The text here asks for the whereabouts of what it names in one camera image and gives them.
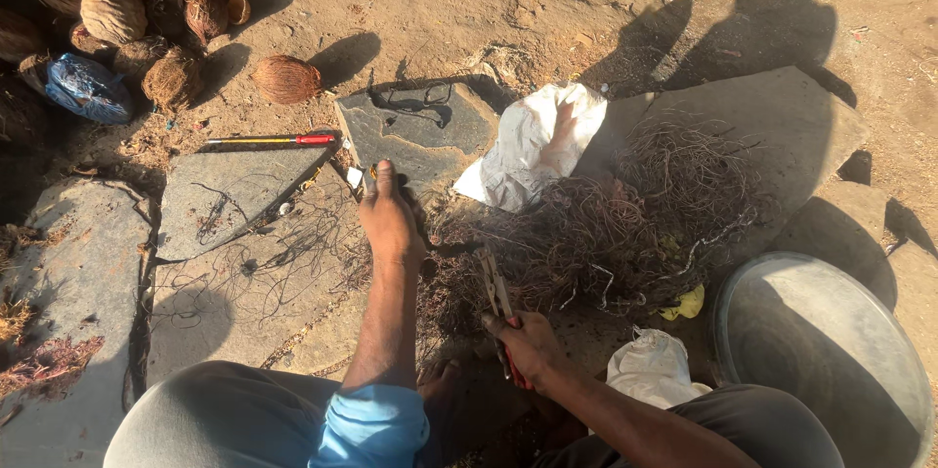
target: white plastic bag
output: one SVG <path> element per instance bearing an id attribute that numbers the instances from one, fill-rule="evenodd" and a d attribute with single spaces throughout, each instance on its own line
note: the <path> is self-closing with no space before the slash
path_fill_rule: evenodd
<path id="1" fill-rule="evenodd" d="M 634 327 L 634 331 L 635 341 L 609 359 L 607 385 L 663 410 L 711 391 L 690 381 L 687 350 L 681 340 L 656 329 Z"/>
<path id="2" fill-rule="evenodd" d="M 545 85 L 505 109 L 495 144 L 454 189 L 516 212 L 552 180 L 567 177 L 606 117 L 606 99 L 580 83 Z"/>

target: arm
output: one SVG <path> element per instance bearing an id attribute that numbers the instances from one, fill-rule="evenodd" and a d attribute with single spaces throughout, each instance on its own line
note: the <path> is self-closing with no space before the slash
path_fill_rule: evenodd
<path id="1" fill-rule="evenodd" d="M 416 388 L 416 282 L 427 250 L 389 160 L 378 164 L 375 186 L 367 188 L 358 210 L 374 275 L 358 348 L 342 383 L 346 392 L 373 383 Z"/>
<path id="2" fill-rule="evenodd" d="M 758 468 L 742 450 L 684 417 L 638 402 L 590 377 L 560 351 L 547 319 L 515 311 L 522 328 L 484 314 L 534 388 L 592 428 L 636 468 Z"/>

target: hand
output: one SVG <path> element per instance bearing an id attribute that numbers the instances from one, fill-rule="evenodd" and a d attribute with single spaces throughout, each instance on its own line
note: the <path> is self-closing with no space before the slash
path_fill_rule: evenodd
<path id="1" fill-rule="evenodd" d="M 390 160 L 379 162 L 378 180 L 366 185 L 365 198 L 358 207 L 376 266 L 402 264 L 406 270 L 419 271 L 427 248 L 416 229 L 416 213 L 419 209 L 408 205 L 398 190 L 394 164 Z"/>
<path id="2" fill-rule="evenodd" d="M 524 378 L 533 383 L 534 389 L 546 394 L 547 382 L 553 373 L 573 367 L 560 350 L 551 324 L 537 312 L 515 310 L 522 328 L 512 328 L 505 319 L 490 312 L 482 313 L 485 328 L 505 343 L 511 351 L 511 359 Z"/>

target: blue plastic bag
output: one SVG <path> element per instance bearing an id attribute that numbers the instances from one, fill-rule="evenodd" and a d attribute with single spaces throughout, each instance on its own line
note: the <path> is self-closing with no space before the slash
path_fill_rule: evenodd
<path id="1" fill-rule="evenodd" d="M 46 94 L 64 108 L 101 124 L 126 124 L 133 116 L 133 100 L 102 64 L 65 53 L 49 62 Z"/>

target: person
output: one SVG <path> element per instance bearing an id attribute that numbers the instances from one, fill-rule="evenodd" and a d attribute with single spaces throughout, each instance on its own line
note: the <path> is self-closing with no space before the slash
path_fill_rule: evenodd
<path id="1" fill-rule="evenodd" d="M 440 466 L 455 360 L 416 372 L 416 285 L 426 247 L 394 167 L 378 165 L 360 208 L 374 274 L 342 383 L 230 362 L 191 366 L 151 387 L 114 435 L 105 468 Z M 775 389 L 734 385 L 664 411 L 617 392 L 561 352 L 548 321 L 485 319 L 541 394 L 596 432 L 536 468 L 801 468 L 842 461 L 817 418 Z"/>

